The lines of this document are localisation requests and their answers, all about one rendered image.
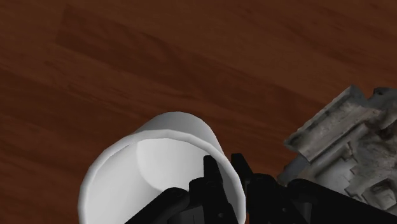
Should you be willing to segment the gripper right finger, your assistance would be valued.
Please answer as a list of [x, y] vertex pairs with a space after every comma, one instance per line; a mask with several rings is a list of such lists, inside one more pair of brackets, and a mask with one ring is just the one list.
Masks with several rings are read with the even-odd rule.
[[231, 163], [246, 196], [249, 224], [397, 224], [381, 211], [305, 179], [280, 185], [268, 174], [253, 173], [244, 156]]

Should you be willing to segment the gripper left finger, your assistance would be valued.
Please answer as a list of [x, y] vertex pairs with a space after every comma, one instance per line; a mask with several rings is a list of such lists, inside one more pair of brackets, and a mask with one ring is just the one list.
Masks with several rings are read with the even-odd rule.
[[125, 224], [239, 224], [224, 188], [219, 167], [203, 158], [204, 175], [189, 182], [189, 190], [164, 190]]

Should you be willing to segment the white cup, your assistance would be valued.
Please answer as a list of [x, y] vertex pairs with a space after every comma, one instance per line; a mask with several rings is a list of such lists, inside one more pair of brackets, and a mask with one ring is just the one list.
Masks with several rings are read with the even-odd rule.
[[96, 158], [80, 187], [79, 224], [125, 224], [164, 190], [188, 190], [191, 180], [204, 175], [206, 155], [217, 161], [226, 197], [245, 224], [243, 187], [215, 133], [180, 111], [157, 115]]

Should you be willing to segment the grey blocky model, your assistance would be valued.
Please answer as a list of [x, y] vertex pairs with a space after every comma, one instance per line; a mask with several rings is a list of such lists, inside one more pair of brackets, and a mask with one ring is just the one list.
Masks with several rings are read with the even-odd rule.
[[297, 156], [280, 184], [307, 179], [397, 216], [397, 88], [367, 98], [351, 85], [284, 145]]

